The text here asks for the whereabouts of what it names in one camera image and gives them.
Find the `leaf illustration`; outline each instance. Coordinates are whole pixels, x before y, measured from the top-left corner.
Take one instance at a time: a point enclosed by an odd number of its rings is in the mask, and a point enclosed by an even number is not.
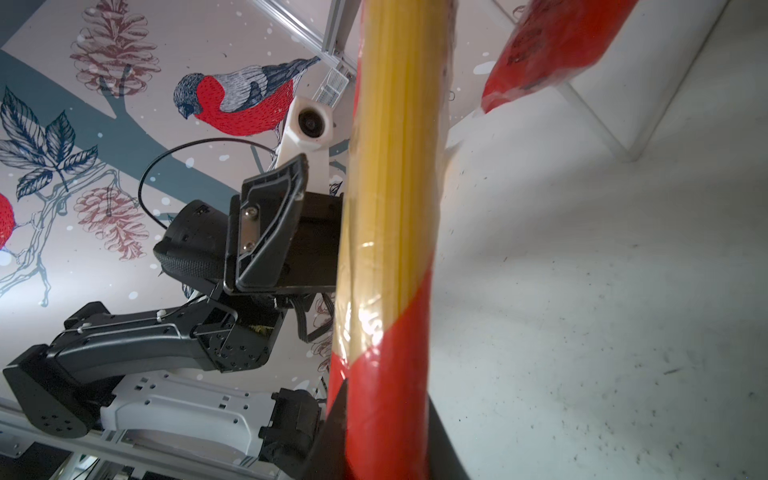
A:
[[[74,129],[67,120],[66,113],[56,117],[45,128],[45,143],[48,145],[48,158],[59,165],[72,153],[74,147]]]
[[[45,156],[45,133],[38,118],[23,101],[16,98],[8,87],[0,108],[2,126],[18,147],[34,157]]]
[[[98,145],[74,154],[61,164],[61,169],[70,175],[81,174],[96,163]]]
[[[339,190],[341,189],[343,183],[344,180],[339,175],[333,175],[333,178],[330,181],[331,197],[336,197],[339,194]]]
[[[10,140],[0,140],[0,163],[13,168],[36,168],[45,165],[40,157],[30,155]]]
[[[52,171],[46,170],[44,168],[35,168],[24,177],[18,179],[18,185],[16,186],[16,198],[21,200],[22,197],[33,194],[44,186],[50,184],[52,178]]]

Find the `camera lens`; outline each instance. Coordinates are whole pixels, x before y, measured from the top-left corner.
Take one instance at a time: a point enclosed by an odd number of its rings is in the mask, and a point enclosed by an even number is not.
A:
[[[305,110],[299,114],[299,127],[311,138],[318,138],[326,129],[323,117],[314,110]]]

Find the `white wall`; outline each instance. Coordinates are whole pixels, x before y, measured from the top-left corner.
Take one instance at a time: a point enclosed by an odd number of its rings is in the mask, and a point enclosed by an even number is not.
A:
[[[733,0],[635,164],[552,89],[454,128],[430,392],[471,477],[768,476],[765,45]]]

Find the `red bird breast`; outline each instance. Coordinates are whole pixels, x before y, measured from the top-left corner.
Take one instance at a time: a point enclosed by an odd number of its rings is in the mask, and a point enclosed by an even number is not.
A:
[[[275,93],[258,105],[233,113],[219,109],[224,99],[224,88],[216,78],[205,77],[197,86],[197,98],[202,113],[195,117],[229,135],[247,136],[273,130],[285,118],[293,101],[293,80],[283,84]]]
[[[13,207],[3,194],[0,194],[0,248],[5,246],[5,242],[11,238],[13,227],[16,226],[13,220]]]

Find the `plastic wrap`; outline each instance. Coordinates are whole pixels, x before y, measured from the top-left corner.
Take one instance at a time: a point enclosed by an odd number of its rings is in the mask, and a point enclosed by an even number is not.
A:
[[[637,0],[531,0],[485,83],[486,113],[574,77],[611,45]]]
[[[426,479],[429,295],[453,0],[366,0],[329,401],[348,378],[349,476]]]

